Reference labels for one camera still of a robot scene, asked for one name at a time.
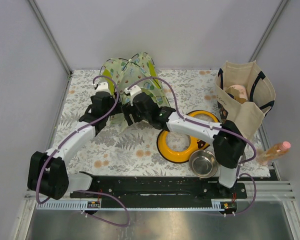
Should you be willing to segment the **avocado print cushion mat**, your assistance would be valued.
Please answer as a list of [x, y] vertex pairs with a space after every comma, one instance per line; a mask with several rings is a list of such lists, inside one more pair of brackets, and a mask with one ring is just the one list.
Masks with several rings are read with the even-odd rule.
[[110, 125], [116, 127], [120, 133], [129, 127], [128, 122], [126, 121], [125, 115], [123, 113], [118, 113], [111, 116]]

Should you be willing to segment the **green avocado pet tent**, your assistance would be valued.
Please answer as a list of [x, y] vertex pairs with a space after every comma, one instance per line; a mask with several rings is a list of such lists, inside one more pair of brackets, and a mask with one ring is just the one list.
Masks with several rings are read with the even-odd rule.
[[160, 107], [169, 107], [161, 80], [156, 79], [157, 73], [152, 57], [146, 52], [139, 52], [131, 59], [110, 58], [101, 67], [101, 75], [110, 77], [118, 86], [122, 104], [130, 102], [130, 96], [124, 90], [140, 79], [148, 78], [137, 84], [141, 91], [149, 95]]

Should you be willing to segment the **yellow double bowl stand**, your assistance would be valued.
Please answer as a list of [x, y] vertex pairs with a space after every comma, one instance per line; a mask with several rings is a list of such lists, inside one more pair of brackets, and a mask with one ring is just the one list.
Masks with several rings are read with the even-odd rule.
[[162, 130], [156, 140], [160, 155], [174, 164], [189, 161], [191, 154], [197, 150], [205, 150], [210, 144], [193, 136]]

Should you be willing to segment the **steel pet bowl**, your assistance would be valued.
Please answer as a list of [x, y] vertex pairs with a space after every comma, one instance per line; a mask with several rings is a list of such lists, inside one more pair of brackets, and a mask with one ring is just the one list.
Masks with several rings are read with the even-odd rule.
[[213, 177], [219, 167], [215, 156], [210, 151], [203, 149], [193, 152], [188, 163], [191, 171], [202, 179]]

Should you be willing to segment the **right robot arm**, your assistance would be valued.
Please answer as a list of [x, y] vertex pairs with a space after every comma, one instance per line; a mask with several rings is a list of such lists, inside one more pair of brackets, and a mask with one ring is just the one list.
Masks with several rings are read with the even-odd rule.
[[216, 161], [221, 166], [218, 194], [229, 198], [236, 191], [237, 168], [246, 142], [234, 122], [205, 121], [178, 113], [176, 109], [159, 107], [146, 93], [125, 90], [129, 102], [124, 104], [132, 111], [136, 122], [146, 121], [157, 130], [176, 132], [195, 137], [213, 146]]

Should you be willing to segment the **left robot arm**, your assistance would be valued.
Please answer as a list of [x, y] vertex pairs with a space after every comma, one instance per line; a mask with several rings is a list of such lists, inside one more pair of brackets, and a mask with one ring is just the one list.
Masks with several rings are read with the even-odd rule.
[[108, 90], [98, 91], [90, 99], [92, 104], [80, 117], [73, 132], [56, 147], [45, 152], [36, 151], [30, 158], [27, 187], [35, 191], [39, 204], [49, 199], [59, 200], [68, 192], [81, 191], [92, 198], [99, 191], [98, 184], [88, 173], [67, 174], [70, 160], [106, 126], [118, 102]]

